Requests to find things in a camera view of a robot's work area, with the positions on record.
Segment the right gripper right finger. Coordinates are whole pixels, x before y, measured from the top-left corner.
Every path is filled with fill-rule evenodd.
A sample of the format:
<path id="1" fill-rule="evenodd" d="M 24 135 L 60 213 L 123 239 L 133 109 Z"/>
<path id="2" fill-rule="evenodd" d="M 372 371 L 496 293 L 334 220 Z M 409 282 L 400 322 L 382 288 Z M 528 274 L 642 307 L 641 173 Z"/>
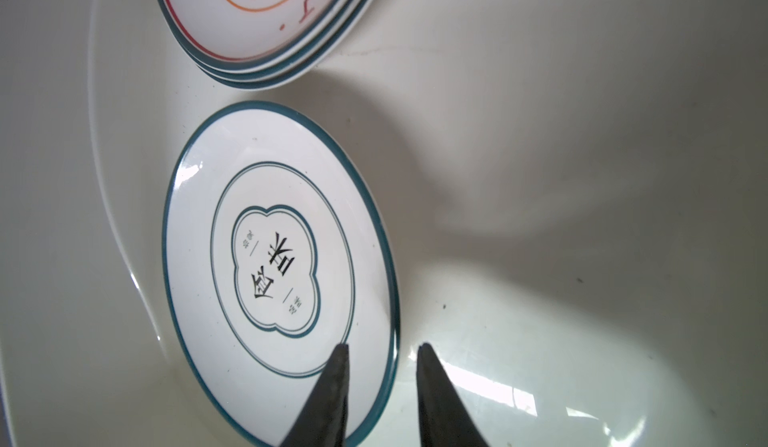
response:
<path id="1" fill-rule="evenodd" d="M 434 348 L 417 351 L 416 385 L 422 446 L 487 446 Z"/>

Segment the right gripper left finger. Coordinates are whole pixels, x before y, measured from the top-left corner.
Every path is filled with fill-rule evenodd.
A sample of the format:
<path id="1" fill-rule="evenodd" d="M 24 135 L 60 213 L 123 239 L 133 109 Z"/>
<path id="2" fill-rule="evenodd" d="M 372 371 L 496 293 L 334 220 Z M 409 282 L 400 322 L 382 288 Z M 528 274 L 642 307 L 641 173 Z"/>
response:
<path id="1" fill-rule="evenodd" d="M 345 446 L 349 378 L 349 346 L 338 344 L 281 446 Z"/>

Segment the white plate black flower outline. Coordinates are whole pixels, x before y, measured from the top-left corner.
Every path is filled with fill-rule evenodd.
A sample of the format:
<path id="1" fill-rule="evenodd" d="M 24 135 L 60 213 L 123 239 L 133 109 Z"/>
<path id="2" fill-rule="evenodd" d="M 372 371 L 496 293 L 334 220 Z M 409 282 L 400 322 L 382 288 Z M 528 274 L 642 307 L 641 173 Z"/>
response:
<path id="1" fill-rule="evenodd" d="M 395 263 L 365 181 L 321 126 L 267 101 L 208 117 L 169 181 L 162 257 L 185 359 L 233 430 L 281 443 L 345 344 L 346 442 L 369 435 L 399 356 Z"/>

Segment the green rim plate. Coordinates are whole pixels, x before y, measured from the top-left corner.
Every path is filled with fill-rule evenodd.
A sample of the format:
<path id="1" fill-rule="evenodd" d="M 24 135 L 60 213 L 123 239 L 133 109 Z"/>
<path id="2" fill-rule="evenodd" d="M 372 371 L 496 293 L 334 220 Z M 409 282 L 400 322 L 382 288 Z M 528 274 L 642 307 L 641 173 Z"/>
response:
<path id="1" fill-rule="evenodd" d="M 282 63 L 276 73 L 257 72 L 256 76 L 236 78 L 235 74 L 216 73 L 212 68 L 203 65 L 199 65 L 198 68 L 213 80 L 242 90 L 261 91 L 287 84 L 304 75 L 326 57 L 348 35 L 349 31 L 354 29 L 373 0 L 355 1 L 356 5 L 346 9 L 342 19 L 336 21 L 332 31 L 322 37 L 318 46 L 311 47 L 310 53 L 302 55 L 296 61 Z"/>

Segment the large orange sunburst plate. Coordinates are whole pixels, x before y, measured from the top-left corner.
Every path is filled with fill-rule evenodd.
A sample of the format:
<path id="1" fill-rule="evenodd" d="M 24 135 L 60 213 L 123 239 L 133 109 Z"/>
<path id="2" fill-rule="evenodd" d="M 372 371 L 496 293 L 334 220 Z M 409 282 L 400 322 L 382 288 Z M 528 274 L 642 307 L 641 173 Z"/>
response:
<path id="1" fill-rule="evenodd" d="M 270 67 L 298 51 L 348 0 L 157 0 L 196 62 L 224 72 Z"/>

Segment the white plastic bin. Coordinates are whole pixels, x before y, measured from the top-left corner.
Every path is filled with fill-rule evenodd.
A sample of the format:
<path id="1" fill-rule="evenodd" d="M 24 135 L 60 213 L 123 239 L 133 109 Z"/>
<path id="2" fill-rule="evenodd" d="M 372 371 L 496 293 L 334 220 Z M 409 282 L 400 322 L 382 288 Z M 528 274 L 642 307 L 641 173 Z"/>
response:
<path id="1" fill-rule="evenodd" d="M 260 99 L 357 167 L 401 355 L 369 446 L 419 442 L 430 343 L 493 446 L 767 442 L 767 0 L 374 0 L 242 91 L 157 0 L 1 0 L 1 438 L 241 446 L 178 344 L 165 196 Z"/>

